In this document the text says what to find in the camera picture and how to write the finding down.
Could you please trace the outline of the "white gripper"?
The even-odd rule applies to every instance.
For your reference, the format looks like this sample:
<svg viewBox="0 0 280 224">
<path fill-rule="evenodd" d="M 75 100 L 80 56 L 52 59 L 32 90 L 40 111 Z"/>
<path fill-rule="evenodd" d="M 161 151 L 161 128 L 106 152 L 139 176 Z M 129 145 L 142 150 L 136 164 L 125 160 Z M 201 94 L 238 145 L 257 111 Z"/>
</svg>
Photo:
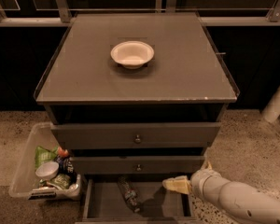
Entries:
<svg viewBox="0 0 280 224">
<path fill-rule="evenodd" d="M 181 175 L 163 180 L 162 185 L 170 191 L 181 194 L 191 194 L 193 192 L 196 197 L 205 202 L 217 203 L 223 178 L 218 172 L 212 169 L 211 162 L 205 161 L 202 170 L 194 173 L 190 181 L 186 175 Z"/>
</svg>

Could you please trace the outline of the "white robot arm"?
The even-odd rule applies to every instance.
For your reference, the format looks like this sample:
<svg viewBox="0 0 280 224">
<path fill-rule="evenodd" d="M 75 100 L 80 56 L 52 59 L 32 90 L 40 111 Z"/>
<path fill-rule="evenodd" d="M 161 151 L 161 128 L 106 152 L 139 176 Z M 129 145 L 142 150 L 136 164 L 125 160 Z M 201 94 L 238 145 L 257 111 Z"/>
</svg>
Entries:
<svg viewBox="0 0 280 224">
<path fill-rule="evenodd" d="M 280 201 L 250 185 L 224 178 L 210 162 L 191 177 L 167 178 L 162 185 L 170 191 L 192 194 L 240 224 L 280 224 Z"/>
</svg>

